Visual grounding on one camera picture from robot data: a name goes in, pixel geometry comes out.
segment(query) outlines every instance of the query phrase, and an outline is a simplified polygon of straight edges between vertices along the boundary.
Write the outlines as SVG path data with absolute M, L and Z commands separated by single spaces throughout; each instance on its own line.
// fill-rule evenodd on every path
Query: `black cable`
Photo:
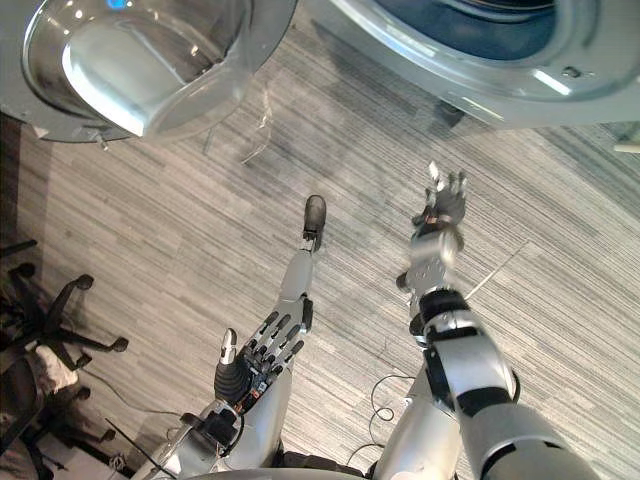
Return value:
M 373 430 L 372 430 L 372 426 L 373 426 L 373 420 L 378 417 L 380 420 L 382 420 L 383 422 L 390 422 L 391 420 L 393 420 L 395 418 L 395 412 L 393 411 L 393 409 L 389 408 L 389 407 L 376 407 L 374 401 L 373 401 L 373 397 L 376 393 L 376 389 L 380 386 L 380 384 L 382 382 L 384 382 L 385 380 L 389 379 L 389 378 L 402 378 L 405 380 L 415 380 L 416 377 L 412 377 L 410 375 L 395 375 L 395 374 L 391 374 L 391 375 L 387 375 L 385 377 L 382 377 L 380 380 L 378 380 L 374 385 L 373 388 L 371 389 L 371 393 L 369 394 L 369 401 L 371 402 L 371 409 L 373 410 L 373 414 L 371 415 L 371 418 L 369 419 L 369 436 L 371 437 L 371 442 L 372 443 L 366 443 L 364 445 L 360 445 L 358 448 L 356 448 L 353 453 L 351 453 L 351 456 L 349 457 L 349 460 L 347 460 L 346 465 L 349 465 L 349 462 L 351 462 L 351 460 L 353 459 L 353 457 L 360 451 L 363 450 L 364 448 L 368 448 L 368 447 L 378 447 L 378 448 L 384 448 L 385 445 L 382 443 L 379 443 L 375 440 L 375 438 L 373 437 Z M 389 416 L 383 416 L 382 412 L 389 412 Z
M 353 457 L 356 456 L 356 453 L 358 453 L 360 450 L 364 450 L 367 447 L 378 447 L 378 448 L 384 448 L 384 445 L 381 445 L 379 443 L 365 443 L 364 445 L 360 445 L 358 448 L 356 448 L 353 453 L 351 454 L 351 456 L 349 457 L 349 460 L 347 460 L 347 463 L 345 464 L 347 467 L 349 466 L 349 463 L 351 462 L 351 460 L 353 459 Z
M 113 423 L 108 418 L 105 418 L 105 420 L 109 425 L 111 425 L 116 430 L 116 432 L 118 432 L 120 435 L 122 435 L 127 442 L 129 442 L 131 445 L 133 445 L 142 455 L 144 455 L 147 458 L 147 460 L 149 460 L 153 464 L 154 467 L 156 467 L 161 472 L 166 473 L 167 475 L 169 475 L 174 480 L 177 478 L 173 473 L 171 473 L 170 471 L 166 470 L 165 468 L 162 467 L 162 465 L 160 465 L 158 462 L 156 462 L 153 459 L 153 457 L 151 457 L 151 455 L 149 455 L 141 446 L 139 446 L 136 442 L 134 442 L 133 439 L 129 438 L 127 436 L 127 434 L 124 433 L 122 430 L 120 430 L 120 428 L 115 423 Z
M 138 407 L 136 405 L 133 405 L 131 403 L 129 403 L 129 401 L 124 398 L 122 396 L 122 394 L 120 392 L 118 392 L 118 390 L 115 389 L 115 387 L 113 385 L 111 385 L 105 378 L 101 377 L 100 375 L 97 375 L 93 372 L 90 372 L 88 370 L 82 370 L 84 373 L 86 373 L 87 375 L 89 375 L 90 377 L 95 378 L 96 380 L 99 380 L 100 382 L 102 382 L 104 385 L 107 386 L 107 388 L 109 388 L 109 390 L 111 390 L 116 397 L 118 397 L 120 399 L 120 401 L 122 403 L 124 403 L 127 407 L 133 409 L 133 410 L 137 410 L 139 412 L 143 412 L 143 413 L 153 413 L 153 414 L 157 414 L 157 415 L 171 415 L 174 417 L 178 417 L 180 418 L 182 415 L 179 414 L 178 412 L 170 412 L 168 410 L 152 410 L 149 408 L 142 408 L 142 407 Z
M 229 445 L 229 448 L 227 448 L 227 450 L 224 452 L 225 457 L 229 456 L 229 454 L 231 453 L 231 450 L 233 450 L 236 447 L 236 445 L 240 441 L 242 432 L 244 432 L 244 415 L 240 415 L 240 431 L 238 432 L 238 435 L 236 435 L 236 439 L 233 441 L 233 443 Z
M 520 400 L 520 377 L 516 374 L 516 371 L 512 368 L 511 375 L 513 375 L 513 380 L 516 382 L 516 391 L 513 392 L 513 403 L 518 403 Z

